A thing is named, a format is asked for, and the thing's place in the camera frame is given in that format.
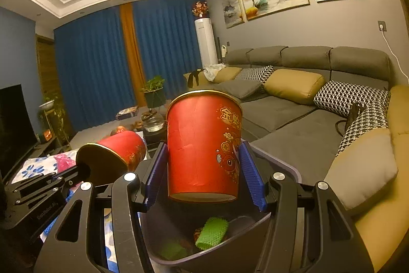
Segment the wooden door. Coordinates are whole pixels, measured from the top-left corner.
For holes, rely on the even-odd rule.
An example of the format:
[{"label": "wooden door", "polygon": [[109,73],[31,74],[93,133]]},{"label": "wooden door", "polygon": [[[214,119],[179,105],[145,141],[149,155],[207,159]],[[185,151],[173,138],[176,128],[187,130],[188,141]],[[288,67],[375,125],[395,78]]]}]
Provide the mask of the wooden door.
[{"label": "wooden door", "polygon": [[[57,64],[55,59],[54,40],[48,37],[36,35],[37,65],[42,94],[46,96],[57,96],[62,100],[60,81],[58,78]],[[68,137],[74,136],[74,131],[68,115],[64,117],[64,131]]]}]

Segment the pink bag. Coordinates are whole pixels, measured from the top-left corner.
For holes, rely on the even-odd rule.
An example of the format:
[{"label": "pink bag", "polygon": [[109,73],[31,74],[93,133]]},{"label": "pink bag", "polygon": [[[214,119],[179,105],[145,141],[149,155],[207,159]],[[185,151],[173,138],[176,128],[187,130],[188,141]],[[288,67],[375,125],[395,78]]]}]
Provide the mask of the pink bag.
[{"label": "pink bag", "polygon": [[57,161],[57,170],[59,173],[75,166],[75,161],[64,153],[55,155],[54,159]]}]

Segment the green scrubber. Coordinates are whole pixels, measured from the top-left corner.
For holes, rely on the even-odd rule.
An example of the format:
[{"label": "green scrubber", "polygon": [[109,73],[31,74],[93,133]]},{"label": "green scrubber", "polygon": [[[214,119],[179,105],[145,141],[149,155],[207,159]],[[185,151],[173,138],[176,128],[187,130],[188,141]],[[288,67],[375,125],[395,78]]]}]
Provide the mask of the green scrubber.
[{"label": "green scrubber", "polygon": [[167,260],[178,260],[187,257],[187,250],[179,243],[169,241],[165,243],[160,254]]},{"label": "green scrubber", "polygon": [[207,250],[218,245],[223,240],[228,226],[229,223],[224,219],[209,218],[196,241],[196,246],[201,250]]}]

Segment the green plant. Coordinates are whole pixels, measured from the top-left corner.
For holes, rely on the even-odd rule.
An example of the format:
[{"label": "green plant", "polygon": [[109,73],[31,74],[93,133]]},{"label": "green plant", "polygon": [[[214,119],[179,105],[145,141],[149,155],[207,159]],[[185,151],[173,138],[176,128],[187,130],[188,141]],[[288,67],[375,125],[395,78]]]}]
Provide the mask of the green plant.
[{"label": "green plant", "polygon": [[163,79],[160,75],[155,75],[152,79],[146,82],[145,87],[142,88],[141,91],[144,93],[156,91],[163,88],[164,82],[165,79]]}]

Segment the red cylindrical container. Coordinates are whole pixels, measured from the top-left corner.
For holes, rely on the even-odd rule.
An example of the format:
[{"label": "red cylindrical container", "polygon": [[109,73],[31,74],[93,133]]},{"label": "red cylindrical container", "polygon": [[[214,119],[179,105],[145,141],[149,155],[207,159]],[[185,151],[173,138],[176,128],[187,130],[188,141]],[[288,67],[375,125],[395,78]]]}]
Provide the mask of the red cylindrical container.
[{"label": "red cylindrical container", "polygon": [[168,120],[168,194],[189,202],[237,198],[241,106],[228,94],[201,90],[177,97]]},{"label": "red cylindrical container", "polygon": [[82,146],[76,155],[76,163],[91,168],[87,181],[95,186],[109,184],[128,171],[134,171],[145,158],[146,146],[133,131],[123,131],[98,143]]}]

